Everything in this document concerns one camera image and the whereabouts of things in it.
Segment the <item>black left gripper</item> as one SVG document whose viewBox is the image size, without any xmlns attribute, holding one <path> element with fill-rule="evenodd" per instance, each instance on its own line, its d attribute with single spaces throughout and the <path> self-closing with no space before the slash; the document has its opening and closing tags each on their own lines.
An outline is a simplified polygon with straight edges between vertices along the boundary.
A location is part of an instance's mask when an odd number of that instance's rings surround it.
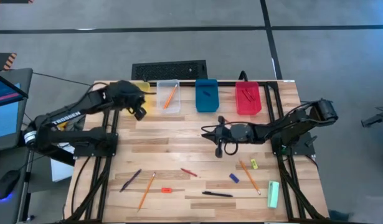
<svg viewBox="0 0 383 224">
<path fill-rule="evenodd" d="M 111 94 L 115 109 L 126 109 L 138 121 L 141 121 L 146 116 L 147 112 L 143 108 L 143 104 L 146 103 L 146 92 L 135 84 L 120 80 L 112 84 Z"/>
</svg>

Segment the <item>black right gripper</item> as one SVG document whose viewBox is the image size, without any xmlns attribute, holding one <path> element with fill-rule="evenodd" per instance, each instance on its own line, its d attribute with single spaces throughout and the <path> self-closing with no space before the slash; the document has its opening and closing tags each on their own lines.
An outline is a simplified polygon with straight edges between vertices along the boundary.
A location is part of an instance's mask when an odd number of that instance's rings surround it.
<svg viewBox="0 0 383 224">
<path fill-rule="evenodd" d="M 230 129 L 225 127 L 226 121 L 223 116 L 218 117 L 218 122 L 218 127 L 213 130 L 202 129 L 204 132 L 202 135 L 203 138 L 216 143 L 217 148 L 215 150 L 215 156 L 223 157 L 223 152 L 229 155 L 229 153 L 226 152 L 226 147 L 230 136 Z"/>
</svg>

